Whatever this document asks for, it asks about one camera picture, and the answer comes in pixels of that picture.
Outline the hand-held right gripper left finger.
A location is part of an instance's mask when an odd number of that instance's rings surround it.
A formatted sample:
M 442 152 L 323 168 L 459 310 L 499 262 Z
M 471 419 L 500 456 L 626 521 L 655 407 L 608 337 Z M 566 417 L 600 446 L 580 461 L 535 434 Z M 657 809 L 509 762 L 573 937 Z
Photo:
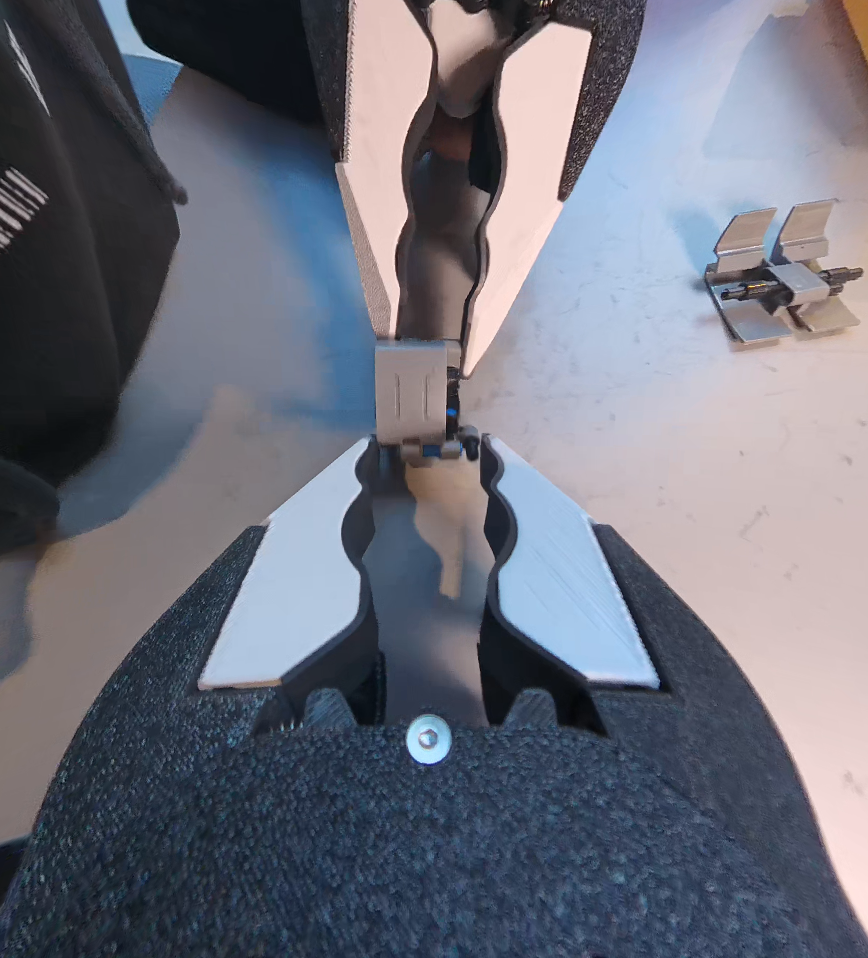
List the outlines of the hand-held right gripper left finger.
M 363 438 L 266 518 L 201 692 L 273 688 L 293 718 L 311 693 L 331 688 L 358 723 L 383 721 L 386 678 L 363 561 L 378 465 L 376 438 Z

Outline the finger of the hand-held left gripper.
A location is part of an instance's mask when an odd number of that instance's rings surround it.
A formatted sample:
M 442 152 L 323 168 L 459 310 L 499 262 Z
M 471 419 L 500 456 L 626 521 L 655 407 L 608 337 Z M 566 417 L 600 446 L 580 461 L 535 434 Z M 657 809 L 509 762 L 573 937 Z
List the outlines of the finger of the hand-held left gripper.
M 409 178 L 432 116 L 435 60 L 412 2 L 350 2 L 344 144 L 335 172 L 379 340 L 398 336 L 404 248 L 414 228 Z
M 477 232 L 465 375 L 488 351 L 562 210 L 560 181 L 592 39 L 588 28 L 547 21 L 501 58 L 492 94 L 500 178 Z

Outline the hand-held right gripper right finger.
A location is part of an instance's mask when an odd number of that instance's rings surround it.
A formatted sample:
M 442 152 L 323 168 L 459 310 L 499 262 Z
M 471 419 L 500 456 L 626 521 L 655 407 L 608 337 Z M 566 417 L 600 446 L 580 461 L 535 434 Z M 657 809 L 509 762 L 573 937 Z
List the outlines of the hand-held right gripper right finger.
M 595 691 L 659 692 L 592 517 L 496 436 L 479 461 L 494 558 L 477 646 L 488 722 L 530 689 L 550 694 L 567 726 L 602 725 Z

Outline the black toy wheel assembly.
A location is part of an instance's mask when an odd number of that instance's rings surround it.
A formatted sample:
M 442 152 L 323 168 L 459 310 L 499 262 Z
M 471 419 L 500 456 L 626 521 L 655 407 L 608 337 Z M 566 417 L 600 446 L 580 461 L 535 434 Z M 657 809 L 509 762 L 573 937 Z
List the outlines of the black toy wheel assembly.
M 481 437 L 475 426 L 462 423 L 460 359 L 448 357 L 444 371 L 433 371 L 423 381 L 419 432 L 397 447 L 400 459 L 426 468 L 437 462 L 478 460 Z

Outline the grey toy bracket piece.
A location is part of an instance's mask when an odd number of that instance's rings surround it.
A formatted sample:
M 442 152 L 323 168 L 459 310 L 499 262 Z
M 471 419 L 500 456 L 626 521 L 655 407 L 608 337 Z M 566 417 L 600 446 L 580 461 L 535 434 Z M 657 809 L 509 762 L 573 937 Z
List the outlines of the grey toy bracket piece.
M 374 356 L 380 446 L 412 465 L 461 459 L 460 343 L 380 339 Z

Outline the grey desk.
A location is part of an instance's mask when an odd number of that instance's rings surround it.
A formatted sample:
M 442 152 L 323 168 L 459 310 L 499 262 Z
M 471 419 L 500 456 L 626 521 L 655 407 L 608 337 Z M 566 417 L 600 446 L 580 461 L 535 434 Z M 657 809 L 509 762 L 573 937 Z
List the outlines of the grey desk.
M 191 70 L 187 186 L 116 436 L 60 539 L 0 560 L 0 843 L 81 718 L 244 527 L 372 426 L 329 154 Z M 843 332 L 739 348 L 703 273 L 738 213 L 836 199 Z M 840 2 L 650 2 L 628 83 L 464 415 L 613 525 L 756 686 L 868 931 L 868 71 Z

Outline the grey chair seat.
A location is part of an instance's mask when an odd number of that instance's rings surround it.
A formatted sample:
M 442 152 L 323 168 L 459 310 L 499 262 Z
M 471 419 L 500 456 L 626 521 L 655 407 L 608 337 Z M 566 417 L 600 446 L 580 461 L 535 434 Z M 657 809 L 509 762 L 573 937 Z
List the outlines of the grey chair seat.
M 145 124 L 153 126 L 183 66 L 171 59 L 122 54 Z

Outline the grey toy panel assembly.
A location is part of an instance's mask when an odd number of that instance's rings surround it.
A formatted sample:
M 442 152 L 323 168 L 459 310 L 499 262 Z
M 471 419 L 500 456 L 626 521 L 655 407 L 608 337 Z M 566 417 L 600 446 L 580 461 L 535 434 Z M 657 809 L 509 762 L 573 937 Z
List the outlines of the grey toy panel assembly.
M 837 200 L 794 205 L 766 250 L 776 208 L 738 213 L 714 247 L 703 281 L 727 333 L 740 348 L 774 345 L 792 336 L 816 338 L 855 327 L 842 301 L 859 267 L 824 267 L 827 226 Z

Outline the person's black printed hoodie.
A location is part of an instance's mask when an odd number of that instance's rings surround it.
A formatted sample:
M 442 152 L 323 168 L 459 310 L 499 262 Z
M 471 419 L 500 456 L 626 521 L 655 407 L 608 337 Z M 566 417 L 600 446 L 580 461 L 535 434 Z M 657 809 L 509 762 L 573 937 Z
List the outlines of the person's black printed hoodie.
M 0 556 L 108 443 L 186 201 L 98 2 L 0 1 Z

